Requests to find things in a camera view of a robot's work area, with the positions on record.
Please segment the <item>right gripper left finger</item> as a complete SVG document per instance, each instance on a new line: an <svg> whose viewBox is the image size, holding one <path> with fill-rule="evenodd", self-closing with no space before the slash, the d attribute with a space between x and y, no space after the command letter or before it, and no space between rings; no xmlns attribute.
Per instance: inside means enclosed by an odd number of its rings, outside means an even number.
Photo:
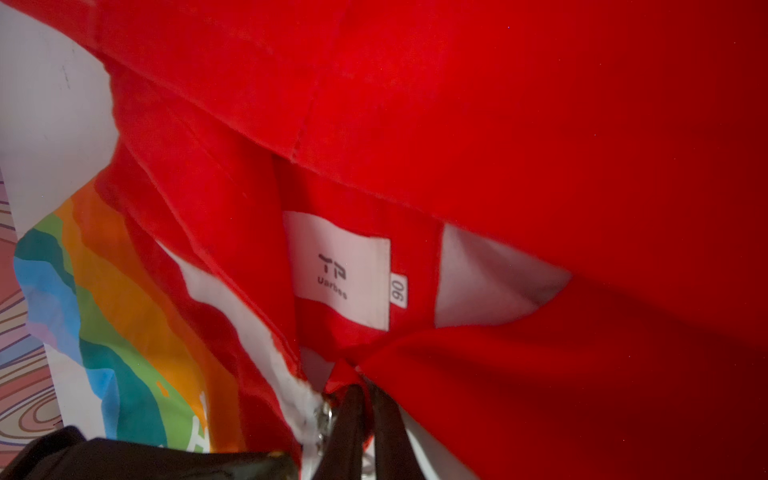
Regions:
<svg viewBox="0 0 768 480"><path fill-rule="evenodd" d="M314 480L360 480L362 475L364 393L352 385L338 408L338 415Z"/></svg>

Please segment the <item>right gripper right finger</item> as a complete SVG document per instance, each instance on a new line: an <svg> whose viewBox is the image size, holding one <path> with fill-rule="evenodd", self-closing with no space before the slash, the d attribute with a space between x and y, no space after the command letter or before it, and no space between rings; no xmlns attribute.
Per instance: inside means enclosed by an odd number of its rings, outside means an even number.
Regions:
<svg viewBox="0 0 768 480"><path fill-rule="evenodd" d="M378 480L425 480L395 401L370 387L374 415L375 468Z"/></svg>

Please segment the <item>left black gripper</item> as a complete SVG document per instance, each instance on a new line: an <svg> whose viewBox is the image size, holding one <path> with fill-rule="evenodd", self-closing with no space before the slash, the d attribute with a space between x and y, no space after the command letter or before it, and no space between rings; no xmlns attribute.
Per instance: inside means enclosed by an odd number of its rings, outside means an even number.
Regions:
<svg viewBox="0 0 768 480"><path fill-rule="evenodd" d="M296 479L292 458L277 453L192 453L104 438L67 426L29 443L3 479Z"/></svg>

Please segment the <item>rainbow red hooded jacket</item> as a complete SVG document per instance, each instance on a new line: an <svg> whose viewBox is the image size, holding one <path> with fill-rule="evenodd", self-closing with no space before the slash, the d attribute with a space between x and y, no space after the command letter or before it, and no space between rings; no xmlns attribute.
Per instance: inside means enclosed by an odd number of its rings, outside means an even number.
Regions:
<svg viewBox="0 0 768 480"><path fill-rule="evenodd" d="M313 479L767 475L763 1L17 1L110 78L19 241L104 439Z"/></svg>

